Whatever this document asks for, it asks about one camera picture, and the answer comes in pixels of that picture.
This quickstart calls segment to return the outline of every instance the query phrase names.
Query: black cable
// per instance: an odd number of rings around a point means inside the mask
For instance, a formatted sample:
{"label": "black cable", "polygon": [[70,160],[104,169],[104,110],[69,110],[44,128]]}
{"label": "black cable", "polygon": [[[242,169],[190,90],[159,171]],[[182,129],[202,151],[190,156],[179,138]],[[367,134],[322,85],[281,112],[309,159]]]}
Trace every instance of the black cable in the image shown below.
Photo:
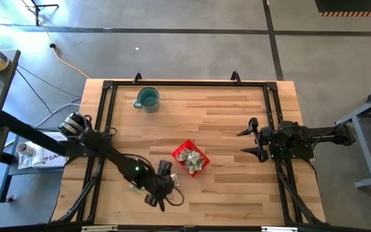
{"label": "black cable", "polygon": [[75,103],[77,101],[81,101],[81,99],[75,99],[74,101],[71,101],[71,103]]}
{"label": "black cable", "polygon": [[281,164],[283,164],[284,166],[286,166],[286,167],[287,167],[287,166],[289,165],[289,163],[284,163],[284,161],[283,161],[283,160],[286,160],[286,159],[282,159],[282,160],[281,160]]}
{"label": "black cable", "polygon": [[32,128],[36,130],[41,130],[41,131],[52,131],[52,132],[59,132],[59,130],[51,130],[51,129],[46,129],[46,128],[36,128],[35,126],[31,126]]}
{"label": "black cable", "polygon": [[34,77],[36,77],[36,78],[42,80],[42,82],[45,82],[46,84],[48,84],[48,85],[50,85],[50,86],[56,88],[57,90],[59,90],[59,91],[61,91],[61,92],[64,92],[64,93],[67,93],[67,94],[70,94],[71,96],[81,98],[81,96],[77,96],[77,95],[74,95],[74,94],[72,94],[72,93],[68,93],[67,91],[62,90],[62,89],[60,89],[60,88],[54,86],[53,84],[50,84],[50,83],[46,82],[44,79],[42,79],[42,78],[38,77],[36,74],[34,74],[34,73],[28,71],[26,68],[22,67],[21,65],[18,64],[18,66],[20,66],[23,70],[25,70],[25,71],[28,72],[29,74],[33,75]]}
{"label": "black cable", "polygon": [[115,128],[110,128],[110,129],[113,129],[114,131],[115,131],[115,133],[110,133],[110,136],[114,136],[114,135],[116,135],[117,134],[117,129],[115,129]]}
{"label": "black cable", "polygon": [[338,130],[340,130],[340,128],[342,128],[347,122],[342,122],[341,124],[339,124],[337,127],[333,128],[333,130],[331,131],[328,131],[322,135],[320,135],[320,137],[318,139],[316,139],[316,141],[313,142],[311,148],[312,150],[314,150],[314,148],[316,147],[317,143],[319,143],[319,141],[325,136],[325,135],[328,135],[329,133],[333,133],[333,132],[336,132]]}
{"label": "black cable", "polygon": [[308,164],[310,164],[310,166],[312,166],[312,168],[314,170],[314,176],[316,176],[316,182],[319,183],[319,180],[317,179],[317,171],[316,171],[316,168],[314,167],[314,165],[307,159],[304,159],[304,161],[306,161]]}
{"label": "black cable", "polygon": [[61,191],[61,181],[60,181],[59,184],[58,184],[57,200],[55,201],[55,206],[54,206],[54,209],[53,209],[53,211],[52,211],[52,214],[51,214],[51,216],[50,216],[50,220],[48,221],[48,223],[51,222],[52,217],[54,216],[54,212],[55,212],[55,208],[57,207],[58,197],[59,197],[59,192],[60,192],[60,191]]}
{"label": "black cable", "polygon": [[283,127],[282,129],[279,129],[278,131],[276,131],[276,133],[280,133],[280,132],[282,132],[283,130],[286,130],[286,129],[288,129],[288,128],[292,128],[292,127],[296,127],[296,126],[298,126],[298,124],[294,124],[294,125],[290,125],[290,126],[285,126],[285,127]]}
{"label": "black cable", "polygon": [[50,108],[48,107],[48,105],[44,102],[44,100],[38,95],[38,93],[34,90],[34,88],[32,88],[32,86],[31,86],[31,84],[26,80],[26,78],[24,77],[24,75],[17,69],[17,72],[19,73],[19,75],[21,75],[21,77],[23,77],[23,79],[25,80],[25,82],[30,86],[30,88],[31,88],[31,90],[36,94],[36,96],[39,98],[39,100],[41,100],[43,103],[44,103],[44,105],[45,105],[45,107],[48,109],[48,111],[50,112],[50,113],[52,113],[51,112],[51,110],[50,110]]}
{"label": "black cable", "polygon": [[168,202],[168,204],[171,204],[172,206],[181,206],[182,204],[184,204],[184,195],[176,186],[174,186],[174,189],[177,190],[179,192],[179,194],[181,195],[181,197],[182,197],[181,202],[177,203],[177,204],[172,203],[170,200],[168,200],[167,197],[166,197],[166,201]]}
{"label": "black cable", "polygon": [[88,118],[89,122],[91,122],[93,120],[93,117],[91,117],[91,115],[84,115],[84,118]]}

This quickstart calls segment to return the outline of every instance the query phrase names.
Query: desk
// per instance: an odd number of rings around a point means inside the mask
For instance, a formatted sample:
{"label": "desk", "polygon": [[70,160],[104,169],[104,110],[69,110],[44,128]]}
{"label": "desk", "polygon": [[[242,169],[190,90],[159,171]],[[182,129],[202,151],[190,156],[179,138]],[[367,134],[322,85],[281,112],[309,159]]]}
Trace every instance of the desk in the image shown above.
{"label": "desk", "polygon": [[[87,80],[80,111],[97,114],[103,79]],[[277,82],[285,120],[302,123],[293,82]],[[166,212],[144,203],[145,193],[135,193],[108,160],[102,174],[96,224],[134,225],[284,225],[274,162],[259,163],[239,152],[255,146],[253,136],[237,137],[251,117],[267,125],[263,92],[253,87],[154,86],[160,93],[160,109],[145,113],[132,107],[144,86],[119,86],[111,126],[118,130],[112,145],[123,153],[143,155],[155,167],[160,159],[173,162],[185,203],[166,204]],[[171,153],[185,140],[192,140],[211,163],[191,178]],[[87,159],[77,158],[64,169],[53,220],[61,217],[81,192]],[[324,221],[323,208],[313,169],[303,160],[293,160],[298,193]],[[180,196],[173,194],[178,202]],[[90,206],[88,198],[86,209]]]}

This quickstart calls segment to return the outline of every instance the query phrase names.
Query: red container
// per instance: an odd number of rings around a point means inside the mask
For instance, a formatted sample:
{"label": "red container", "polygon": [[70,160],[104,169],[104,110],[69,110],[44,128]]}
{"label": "red container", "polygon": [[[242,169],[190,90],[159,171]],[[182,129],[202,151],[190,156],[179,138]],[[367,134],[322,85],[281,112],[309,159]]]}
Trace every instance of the red container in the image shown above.
{"label": "red container", "polygon": [[[189,149],[189,150],[192,150],[192,151],[197,151],[201,154],[202,158],[205,160],[204,162],[204,165],[202,166],[201,170],[200,171],[196,171],[194,172],[193,174],[190,174],[190,172],[188,172],[187,168],[186,168],[186,165],[184,164],[185,161],[178,161],[176,159],[177,155],[181,153],[182,150],[184,149]],[[190,176],[192,177],[195,177],[197,174],[199,174],[201,171],[204,170],[205,167],[207,167],[207,165],[209,165],[210,163],[210,160],[197,148],[197,146],[195,146],[193,144],[193,142],[191,142],[190,140],[187,140],[185,141],[180,147],[178,147],[174,152],[173,152],[173,157],[175,160],[177,160],[177,162],[179,162],[181,164],[181,166],[185,169],[185,171],[190,174]]]}

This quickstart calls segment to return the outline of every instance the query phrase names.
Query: wooden tabletop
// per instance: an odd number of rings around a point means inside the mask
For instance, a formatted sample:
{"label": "wooden tabletop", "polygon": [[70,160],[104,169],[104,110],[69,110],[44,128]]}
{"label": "wooden tabletop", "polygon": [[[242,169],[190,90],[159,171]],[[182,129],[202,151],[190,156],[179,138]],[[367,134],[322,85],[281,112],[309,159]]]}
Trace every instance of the wooden tabletop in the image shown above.
{"label": "wooden tabletop", "polygon": [[[91,115],[93,121],[102,83],[103,79],[87,80],[82,96],[80,112]],[[294,83],[277,83],[284,119],[301,124]],[[123,153],[143,155],[154,167],[158,167],[161,159],[171,161],[172,172],[179,176],[179,188],[184,193],[185,203],[179,207],[166,203],[166,212],[145,204],[146,193],[129,190],[129,183],[107,160],[96,224],[283,225],[274,162],[259,163],[255,156],[240,152],[242,148],[255,147],[254,137],[236,136],[247,128],[251,117],[257,117],[260,128],[267,126],[261,88],[154,86],[160,94],[160,109],[156,113],[145,113],[132,106],[143,87],[118,87],[111,123],[118,133],[113,136],[112,145]],[[187,139],[193,141],[211,160],[196,178],[190,177],[171,156]],[[81,192],[86,162],[87,159],[78,158],[65,167],[53,220],[62,216]],[[313,169],[303,160],[293,160],[293,166],[298,193],[314,214],[324,220]],[[173,202],[181,200],[177,192],[169,198]],[[289,206],[293,214],[291,198]]]}

